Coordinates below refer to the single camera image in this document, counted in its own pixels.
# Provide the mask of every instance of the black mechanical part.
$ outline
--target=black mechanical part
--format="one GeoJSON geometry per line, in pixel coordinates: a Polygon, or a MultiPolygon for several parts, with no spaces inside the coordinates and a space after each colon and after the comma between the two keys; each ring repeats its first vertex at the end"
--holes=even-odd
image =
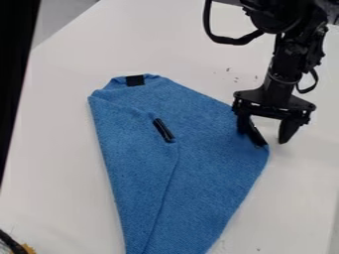
{"type": "MultiPolygon", "coordinates": [[[[208,12],[209,2],[210,0],[206,1],[208,12]]],[[[321,64],[321,59],[325,56],[322,46],[328,31],[327,15],[313,0],[240,2],[258,31],[277,36],[274,55],[263,85],[234,94],[233,111],[238,116],[238,130],[247,134],[257,146],[264,146],[266,142],[262,141],[263,137],[254,126],[251,115],[278,119],[282,121],[279,142],[284,144],[300,126],[308,124],[310,114],[316,108],[314,104],[292,93],[294,88],[299,93],[309,92],[318,83],[319,78],[314,68],[321,64]],[[299,82],[309,72],[315,82],[308,88],[301,89],[299,82]]],[[[240,45],[236,39],[226,39],[219,40],[218,43],[240,45]]],[[[250,39],[243,43],[249,43],[255,37],[250,39]]]]}
{"type": "Polygon", "coordinates": [[[328,31],[326,25],[326,14],[316,5],[311,5],[299,26],[284,35],[277,35],[274,56],[264,84],[255,90],[235,92],[233,110],[238,118],[258,115],[281,120],[281,144],[289,141],[300,126],[308,124],[315,105],[292,95],[292,92],[295,87],[300,93],[315,88],[318,75],[314,68],[325,56],[322,45],[328,31]],[[303,74],[309,72],[315,83],[300,89],[298,84],[303,74]]]}
{"type": "Polygon", "coordinates": [[[296,133],[299,129],[300,123],[295,119],[284,119],[281,122],[281,127],[279,128],[279,143],[287,143],[288,140],[296,133]]]}

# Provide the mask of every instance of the tabletop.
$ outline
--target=tabletop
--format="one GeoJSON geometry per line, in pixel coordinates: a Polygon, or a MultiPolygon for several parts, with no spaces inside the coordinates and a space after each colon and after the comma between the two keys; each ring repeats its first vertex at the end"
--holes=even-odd
{"type": "MultiPolygon", "coordinates": [[[[213,6],[215,33],[254,30],[240,8],[213,6]]],[[[113,76],[145,72],[229,104],[235,90],[258,87],[274,37],[216,45],[202,9],[202,0],[101,0],[32,51],[0,195],[2,228],[38,253],[125,252],[87,96],[113,76]]],[[[338,44],[331,27],[321,80],[302,96],[317,110],[290,142],[278,145],[278,121],[254,119],[269,162],[209,253],[339,253],[338,44]]]]}

